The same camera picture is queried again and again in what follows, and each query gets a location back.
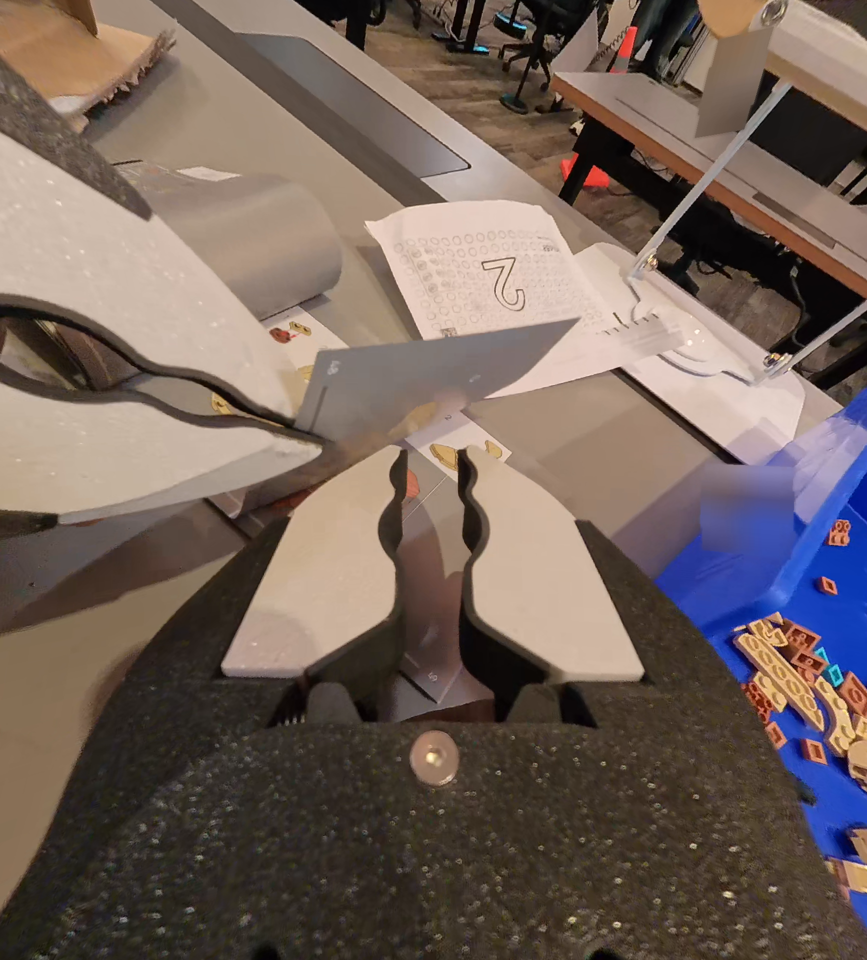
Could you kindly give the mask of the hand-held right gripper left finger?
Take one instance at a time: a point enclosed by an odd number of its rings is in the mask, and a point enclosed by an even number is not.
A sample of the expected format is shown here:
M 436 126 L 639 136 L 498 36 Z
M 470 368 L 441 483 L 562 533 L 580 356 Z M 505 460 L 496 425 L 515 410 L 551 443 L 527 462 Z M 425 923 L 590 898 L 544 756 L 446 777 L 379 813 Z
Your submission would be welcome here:
M 221 674 L 341 685 L 379 716 L 407 642 L 403 503 L 408 454 L 390 445 L 320 486 L 292 513 Z

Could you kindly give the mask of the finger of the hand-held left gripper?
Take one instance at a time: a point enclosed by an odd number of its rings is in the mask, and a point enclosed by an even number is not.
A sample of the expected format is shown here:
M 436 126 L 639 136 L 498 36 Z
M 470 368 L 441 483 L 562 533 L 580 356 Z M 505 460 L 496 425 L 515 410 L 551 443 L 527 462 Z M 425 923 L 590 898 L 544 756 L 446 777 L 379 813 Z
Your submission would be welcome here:
M 248 487 L 321 453 L 321 441 L 251 416 L 0 374 L 0 514 L 105 519 Z
M 278 345 L 158 216 L 145 218 L 0 131 L 0 311 L 86 331 L 139 369 L 291 425 Z

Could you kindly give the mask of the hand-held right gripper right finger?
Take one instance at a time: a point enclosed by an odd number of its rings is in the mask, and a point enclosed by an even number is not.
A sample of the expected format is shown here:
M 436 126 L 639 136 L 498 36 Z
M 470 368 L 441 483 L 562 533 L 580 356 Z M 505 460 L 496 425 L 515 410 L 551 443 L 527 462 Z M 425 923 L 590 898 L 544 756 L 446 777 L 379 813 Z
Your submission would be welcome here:
M 592 525 L 486 448 L 458 454 L 459 651 L 508 714 L 523 688 L 638 683 L 646 670 L 590 550 Z

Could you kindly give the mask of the grey building instruction booklet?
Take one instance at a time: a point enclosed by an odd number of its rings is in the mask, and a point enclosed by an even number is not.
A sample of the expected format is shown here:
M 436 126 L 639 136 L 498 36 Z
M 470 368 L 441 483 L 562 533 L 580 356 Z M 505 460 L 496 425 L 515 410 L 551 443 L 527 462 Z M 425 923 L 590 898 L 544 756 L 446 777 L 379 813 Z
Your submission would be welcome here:
M 472 349 L 455 358 L 446 342 L 331 348 L 331 331 L 321 340 L 317 332 L 289 328 L 287 320 L 313 319 L 299 307 L 332 290 L 343 266 L 340 236 L 304 186 L 276 174 L 197 174 L 139 160 L 118 170 L 262 321 L 292 366 L 298 379 L 296 428 L 322 439 L 324 450 L 310 465 L 309 478 L 279 481 L 271 499 L 293 499 L 296 493 L 288 487 L 296 485 L 310 488 L 309 497 L 374 453 L 403 449 L 401 439 L 442 418 L 441 406 L 468 404 L 465 395 L 480 387 L 482 366 L 488 375 L 499 374 L 498 347 L 488 346 L 486 361 L 478 362 Z M 287 518 L 270 522 L 259 534 L 259 546 L 251 548 L 251 556 L 266 564 L 247 579 L 253 588 L 249 600 L 237 602 L 218 627 L 218 638 L 226 642 L 218 666 L 223 678 L 222 660 L 288 521 L 305 499 L 290 506 Z M 303 689 L 293 681 L 277 682 Z

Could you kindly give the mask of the wood edged grey desk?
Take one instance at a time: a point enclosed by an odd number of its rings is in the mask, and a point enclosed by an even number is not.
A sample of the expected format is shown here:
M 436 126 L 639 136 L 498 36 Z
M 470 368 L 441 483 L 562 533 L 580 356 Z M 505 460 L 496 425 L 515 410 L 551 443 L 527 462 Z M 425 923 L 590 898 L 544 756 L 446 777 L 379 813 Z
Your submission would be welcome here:
M 551 88 L 593 120 L 576 148 L 659 213 L 668 214 L 728 147 L 731 134 L 696 137 L 699 111 L 640 74 L 555 73 Z M 671 230 L 700 261 L 743 271 L 793 297 L 793 261 L 816 314 L 832 311 L 834 284 L 867 298 L 867 213 L 747 142 Z

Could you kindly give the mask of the torn open cardboard box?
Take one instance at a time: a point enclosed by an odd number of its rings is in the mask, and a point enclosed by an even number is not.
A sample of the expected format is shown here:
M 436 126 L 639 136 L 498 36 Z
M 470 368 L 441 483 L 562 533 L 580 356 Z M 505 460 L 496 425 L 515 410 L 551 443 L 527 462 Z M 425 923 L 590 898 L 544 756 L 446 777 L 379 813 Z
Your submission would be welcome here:
M 0 58 L 68 115 L 135 89 L 174 44 L 107 25 L 88 1 L 0 1 Z

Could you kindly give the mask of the pile of toy bricks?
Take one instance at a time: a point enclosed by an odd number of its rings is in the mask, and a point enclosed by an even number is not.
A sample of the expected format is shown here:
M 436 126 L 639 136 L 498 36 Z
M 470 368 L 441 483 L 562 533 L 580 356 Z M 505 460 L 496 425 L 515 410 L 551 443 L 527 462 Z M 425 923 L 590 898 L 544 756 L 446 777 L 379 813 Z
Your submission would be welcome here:
M 733 630 L 724 653 L 814 798 L 835 881 L 867 897 L 867 519 L 842 508 L 787 604 Z

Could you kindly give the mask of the white printed paper sheet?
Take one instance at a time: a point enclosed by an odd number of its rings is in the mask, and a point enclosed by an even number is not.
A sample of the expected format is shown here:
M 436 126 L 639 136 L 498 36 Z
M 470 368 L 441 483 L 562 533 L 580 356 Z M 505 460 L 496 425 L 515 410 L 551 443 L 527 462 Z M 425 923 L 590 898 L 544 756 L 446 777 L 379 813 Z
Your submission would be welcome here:
M 466 200 L 406 207 L 365 228 L 425 340 L 575 325 L 527 374 L 492 394 L 528 393 L 624 366 L 627 344 L 540 206 Z

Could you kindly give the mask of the black office chair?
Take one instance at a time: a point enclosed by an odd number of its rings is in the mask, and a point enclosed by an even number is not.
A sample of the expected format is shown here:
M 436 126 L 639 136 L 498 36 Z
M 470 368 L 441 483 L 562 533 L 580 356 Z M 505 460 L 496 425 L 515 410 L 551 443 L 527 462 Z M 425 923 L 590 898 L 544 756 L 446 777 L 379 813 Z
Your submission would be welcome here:
M 525 61 L 516 92 L 502 94 L 501 105 L 512 114 L 530 112 L 523 91 L 534 68 L 544 75 L 543 92 L 550 88 L 552 72 L 584 71 L 600 49 L 601 6 L 601 2 L 596 1 L 515 2 L 515 9 L 524 7 L 531 14 L 533 29 L 529 40 L 499 48 L 498 59 L 504 73 L 510 72 L 514 63 Z

